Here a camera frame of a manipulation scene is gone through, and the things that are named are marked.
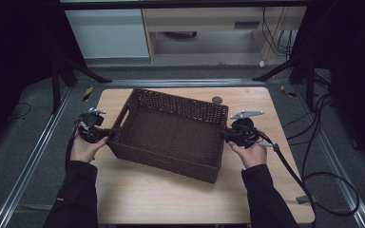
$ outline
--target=person's right hand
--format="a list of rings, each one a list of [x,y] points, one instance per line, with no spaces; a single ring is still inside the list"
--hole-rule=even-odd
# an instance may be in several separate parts
[[[260,142],[262,142],[262,140],[258,140],[248,148],[238,146],[234,142],[229,142],[228,144],[232,150],[240,156],[244,167],[251,168],[266,163],[266,147],[259,145],[258,143]]]

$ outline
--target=person's left hand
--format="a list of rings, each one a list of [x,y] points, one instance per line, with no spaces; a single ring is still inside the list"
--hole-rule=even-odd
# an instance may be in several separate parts
[[[70,152],[70,160],[90,163],[94,160],[96,152],[106,144],[107,140],[108,137],[104,137],[96,143],[89,143],[80,135],[76,135]]]

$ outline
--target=small round object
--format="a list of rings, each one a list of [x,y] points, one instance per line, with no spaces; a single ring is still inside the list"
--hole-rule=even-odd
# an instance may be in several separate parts
[[[212,98],[213,104],[220,105],[222,102],[223,102],[223,99],[221,97],[216,96],[216,97]]]

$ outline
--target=black cloth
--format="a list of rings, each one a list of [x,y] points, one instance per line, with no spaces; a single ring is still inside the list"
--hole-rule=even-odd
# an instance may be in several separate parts
[[[298,228],[286,202],[275,189],[266,164],[241,171],[247,188],[253,228]]]
[[[285,201],[274,188],[266,164],[243,170],[241,175],[247,188],[252,227],[298,228]],[[71,161],[44,227],[98,227],[96,177],[95,166]]]

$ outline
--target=person's hand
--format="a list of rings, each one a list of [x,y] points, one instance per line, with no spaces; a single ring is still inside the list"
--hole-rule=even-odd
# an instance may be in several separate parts
[[[244,167],[251,168],[253,166],[266,163],[266,147],[259,145],[259,142],[262,142],[262,140],[258,140],[246,149],[236,145],[234,142],[229,142],[228,144],[232,150],[240,156]]]
[[[107,140],[108,137],[104,137],[96,143],[89,143],[82,139],[80,135],[76,135],[70,151],[70,160],[90,163],[94,160],[96,152],[106,144]]]

